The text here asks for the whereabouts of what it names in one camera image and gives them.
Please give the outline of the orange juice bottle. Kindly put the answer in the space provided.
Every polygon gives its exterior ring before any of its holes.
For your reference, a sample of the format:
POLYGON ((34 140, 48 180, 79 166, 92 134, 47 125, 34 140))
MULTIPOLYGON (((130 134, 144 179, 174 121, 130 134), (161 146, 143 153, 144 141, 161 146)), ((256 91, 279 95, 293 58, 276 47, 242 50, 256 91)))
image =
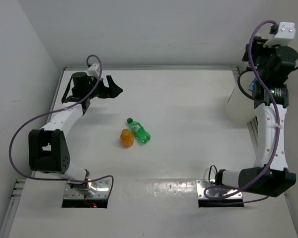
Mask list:
POLYGON ((123 129, 120 135, 120 141, 124 147, 131 147, 134 143, 133 133, 128 129, 123 129))

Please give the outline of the green plastic bottle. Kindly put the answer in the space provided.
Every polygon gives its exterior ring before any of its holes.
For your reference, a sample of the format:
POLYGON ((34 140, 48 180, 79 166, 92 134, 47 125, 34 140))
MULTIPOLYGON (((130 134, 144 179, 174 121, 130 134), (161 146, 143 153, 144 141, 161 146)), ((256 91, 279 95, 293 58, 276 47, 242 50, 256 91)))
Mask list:
POLYGON ((150 141, 150 134, 144 129, 144 127, 139 122, 133 120, 132 118, 128 118, 127 124, 129 125, 131 132, 134 134, 134 136, 138 139, 140 143, 146 144, 150 141))

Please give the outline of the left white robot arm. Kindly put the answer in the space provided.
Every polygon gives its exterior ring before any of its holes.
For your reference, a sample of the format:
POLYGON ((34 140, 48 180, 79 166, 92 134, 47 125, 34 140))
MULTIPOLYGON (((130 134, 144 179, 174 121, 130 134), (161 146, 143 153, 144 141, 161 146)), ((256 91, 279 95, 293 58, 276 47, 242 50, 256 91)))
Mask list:
POLYGON ((102 79, 98 80, 94 73, 73 73, 61 99, 65 110, 58 112, 42 128, 31 130, 28 135, 31 170, 66 179, 72 189, 87 196, 97 192, 97 184, 91 181, 88 170, 71 161, 66 135, 86 113, 91 99, 116 98, 123 92, 112 76, 108 75, 106 79, 108 86, 102 79))

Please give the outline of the blue-label plastic bottle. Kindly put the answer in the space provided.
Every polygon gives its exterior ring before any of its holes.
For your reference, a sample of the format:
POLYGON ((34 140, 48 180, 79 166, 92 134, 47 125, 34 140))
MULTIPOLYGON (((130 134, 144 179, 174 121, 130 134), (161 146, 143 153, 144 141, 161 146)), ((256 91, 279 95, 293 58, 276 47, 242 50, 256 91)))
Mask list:
POLYGON ((249 90, 250 92, 253 92, 253 90, 254 90, 254 88, 255 88, 255 84, 256 84, 256 82, 257 82, 257 78, 254 78, 254 79, 252 80, 252 82, 249 84, 249 86, 248 86, 248 90, 249 90))

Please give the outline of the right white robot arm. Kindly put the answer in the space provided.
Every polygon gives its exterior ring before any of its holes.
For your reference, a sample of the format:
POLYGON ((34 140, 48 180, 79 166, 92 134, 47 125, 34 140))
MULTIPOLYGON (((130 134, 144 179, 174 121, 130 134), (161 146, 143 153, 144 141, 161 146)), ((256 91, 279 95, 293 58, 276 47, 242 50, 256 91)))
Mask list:
POLYGON ((284 121, 289 105, 285 81, 294 71, 298 53, 281 43, 269 46, 266 39, 255 37, 245 49, 243 61, 258 71, 252 99, 258 122, 254 166, 238 172, 219 170, 215 185, 245 192, 278 197, 296 182, 288 169, 284 150, 284 121))

